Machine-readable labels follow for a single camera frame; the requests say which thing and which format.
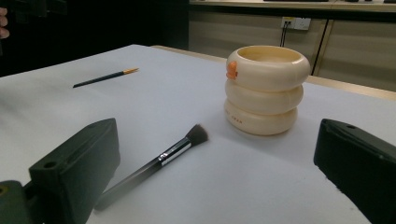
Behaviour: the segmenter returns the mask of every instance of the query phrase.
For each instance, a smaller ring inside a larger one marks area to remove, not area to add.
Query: orange logo on cup
[[[230,62],[227,65],[227,78],[236,79],[238,73],[236,72],[236,61]]]

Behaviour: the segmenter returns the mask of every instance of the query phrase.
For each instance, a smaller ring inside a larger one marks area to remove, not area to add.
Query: thin paintbrush
[[[103,80],[107,80],[107,79],[111,79],[113,77],[120,77],[120,76],[123,76],[123,75],[131,74],[132,72],[135,72],[137,70],[138,70],[138,68],[131,68],[131,69],[127,69],[127,70],[124,70],[124,71],[118,72],[118,73],[113,73],[113,74],[110,74],[110,75],[107,75],[107,76],[104,76],[104,77],[91,79],[91,80],[88,80],[88,81],[85,81],[85,82],[78,83],[78,84],[74,85],[73,88],[80,87],[80,86],[85,86],[85,85],[88,85],[88,84],[92,84],[92,83],[103,81]]]
[[[166,163],[173,160],[187,149],[195,147],[205,141],[207,141],[207,133],[205,129],[202,128],[201,125],[195,125],[183,139],[103,193],[94,209],[98,211],[106,209],[117,199],[125,195],[129,190],[143,182],[155,172],[161,170]]]

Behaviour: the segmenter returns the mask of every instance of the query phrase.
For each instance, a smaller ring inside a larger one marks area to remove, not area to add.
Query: white table
[[[72,89],[123,69],[137,73]],[[115,118],[121,165],[111,184],[201,123],[192,148],[88,223],[368,223],[313,163],[320,121],[356,125],[396,145],[396,102],[304,84],[286,133],[255,136],[223,114],[225,64],[142,46],[0,79],[0,180],[28,168],[86,125]]]

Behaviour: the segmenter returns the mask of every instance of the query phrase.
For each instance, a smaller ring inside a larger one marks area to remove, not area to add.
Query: dark background
[[[64,63],[131,44],[188,47],[188,0],[68,0],[67,15],[16,23],[2,39],[0,77]]]

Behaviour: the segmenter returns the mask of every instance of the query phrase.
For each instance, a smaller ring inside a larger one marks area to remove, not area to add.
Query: cream-colored cup
[[[274,46],[250,46],[227,59],[224,104],[236,128],[259,135],[283,133],[297,119],[302,83],[310,73],[301,53]]]

